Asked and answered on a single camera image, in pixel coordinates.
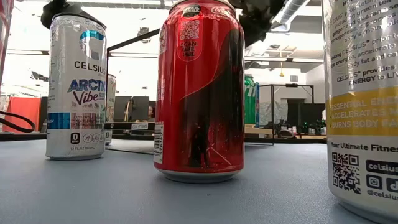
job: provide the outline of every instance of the coca-cola can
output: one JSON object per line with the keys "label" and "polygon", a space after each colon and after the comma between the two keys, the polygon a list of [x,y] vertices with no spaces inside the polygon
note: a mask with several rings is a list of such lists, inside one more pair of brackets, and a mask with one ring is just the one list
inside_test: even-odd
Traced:
{"label": "coca-cola can", "polygon": [[155,167],[210,183],[244,163],[244,34],[228,2],[174,4],[160,32]]}

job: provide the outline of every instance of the can rim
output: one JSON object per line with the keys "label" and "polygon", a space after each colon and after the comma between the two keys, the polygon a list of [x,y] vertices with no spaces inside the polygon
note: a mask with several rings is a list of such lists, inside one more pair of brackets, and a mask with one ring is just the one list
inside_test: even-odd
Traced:
{"label": "can rim", "polygon": [[52,18],[52,20],[54,21],[54,19],[55,19],[56,17],[58,17],[58,16],[77,16],[77,17],[82,17],[82,18],[85,18],[85,19],[89,19],[89,20],[91,20],[91,21],[93,21],[93,22],[96,22],[96,23],[98,23],[101,27],[103,27],[104,29],[106,29],[106,25],[104,25],[104,24],[103,24],[102,22],[100,22],[99,20],[94,19],[94,18],[89,17],[89,16],[85,16],[85,15],[81,15],[81,14],[77,14],[77,13],[72,13],[72,12],[61,12],[61,13],[58,13],[58,14],[54,15],[53,18]]}
{"label": "can rim", "polygon": [[[185,1],[189,1],[189,0],[179,0],[179,1],[177,1],[176,3],[172,4],[172,7],[170,8],[169,13],[170,13],[178,4],[183,3],[183,2],[185,2]],[[231,8],[231,9],[236,13],[235,8],[234,8],[234,7],[231,5],[231,3],[229,3],[227,0],[214,0],[214,1],[218,1],[218,2],[221,2],[221,3],[225,4],[226,6],[228,6],[229,8]]]}

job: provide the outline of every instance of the ceiling light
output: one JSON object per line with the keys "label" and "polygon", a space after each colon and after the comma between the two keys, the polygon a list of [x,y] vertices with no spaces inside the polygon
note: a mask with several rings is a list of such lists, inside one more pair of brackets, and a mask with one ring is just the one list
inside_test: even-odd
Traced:
{"label": "ceiling light", "polygon": [[322,16],[322,8],[320,6],[301,7],[297,13],[298,16]]}
{"label": "ceiling light", "polygon": [[270,49],[266,50],[266,52],[289,53],[289,54],[293,53],[292,50],[270,50]]}
{"label": "ceiling light", "polygon": [[245,57],[245,61],[255,61],[255,62],[286,62],[287,58],[278,57]]}
{"label": "ceiling light", "polygon": [[135,57],[135,58],[157,58],[157,54],[140,54],[140,53],[109,53],[110,57]]}
{"label": "ceiling light", "polygon": [[[84,2],[90,3],[109,3],[109,0],[84,0]],[[160,5],[160,1],[151,1],[151,0],[114,0],[112,3],[117,4],[146,4],[146,5]],[[172,1],[165,1],[165,6],[171,6],[173,4]]]}
{"label": "ceiling light", "polygon": [[304,62],[304,63],[323,63],[323,59],[312,59],[312,58],[293,58],[293,62]]}
{"label": "ceiling light", "polygon": [[41,50],[7,50],[7,54],[43,55]]}

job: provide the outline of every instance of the celsius arctic vibe can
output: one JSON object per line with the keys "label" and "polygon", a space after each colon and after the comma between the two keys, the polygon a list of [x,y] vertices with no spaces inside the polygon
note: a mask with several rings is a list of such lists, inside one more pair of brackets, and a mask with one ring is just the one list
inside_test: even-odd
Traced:
{"label": "celsius arctic vibe can", "polygon": [[160,32],[155,167],[181,182],[243,168],[244,35],[223,1],[180,1]]}
{"label": "celsius arctic vibe can", "polygon": [[59,14],[50,31],[46,156],[101,157],[105,149],[105,26],[80,15]]}
{"label": "celsius arctic vibe can", "polygon": [[[113,122],[114,101],[116,97],[116,77],[108,74],[106,81],[106,119],[105,122]],[[111,144],[112,130],[105,131],[105,144]]]}
{"label": "celsius arctic vibe can", "polygon": [[398,1],[323,0],[329,187],[398,223]]}

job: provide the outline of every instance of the blue label stripe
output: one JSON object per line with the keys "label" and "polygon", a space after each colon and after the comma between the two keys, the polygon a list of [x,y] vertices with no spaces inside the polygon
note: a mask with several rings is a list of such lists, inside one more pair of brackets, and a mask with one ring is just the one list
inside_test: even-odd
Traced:
{"label": "blue label stripe", "polygon": [[80,40],[84,39],[86,37],[93,37],[96,38],[98,40],[103,40],[105,38],[104,35],[100,34],[98,31],[95,30],[86,30],[84,31],[81,36],[80,36]]}
{"label": "blue label stripe", "polygon": [[47,129],[70,129],[70,113],[49,113]]}

